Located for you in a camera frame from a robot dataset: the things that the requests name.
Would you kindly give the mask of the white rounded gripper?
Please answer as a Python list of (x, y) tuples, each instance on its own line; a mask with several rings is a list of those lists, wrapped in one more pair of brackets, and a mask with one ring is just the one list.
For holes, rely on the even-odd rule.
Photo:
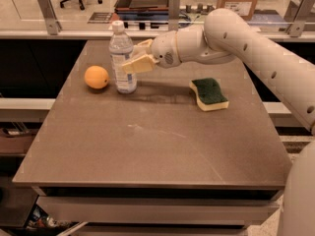
[(175, 30), (137, 43), (133, 55), (122, 64), (126, 74), (152, 71), (156, 64), (163, 68), (177, 67), (181, 64), (177, 51), (177, 32)]

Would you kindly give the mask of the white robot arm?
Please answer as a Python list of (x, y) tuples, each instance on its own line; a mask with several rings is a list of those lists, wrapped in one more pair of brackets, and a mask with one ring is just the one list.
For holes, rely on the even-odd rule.
[[(201, 26), (172, 30), (134, 46), (127, 74), (184, 62), (220, 64), (238, 57), (310, 132), (315, 129), (315, 67), (219, 8)], [(283, 193), (277, 236), (315, 236), (315, 142), (294, 161)]]

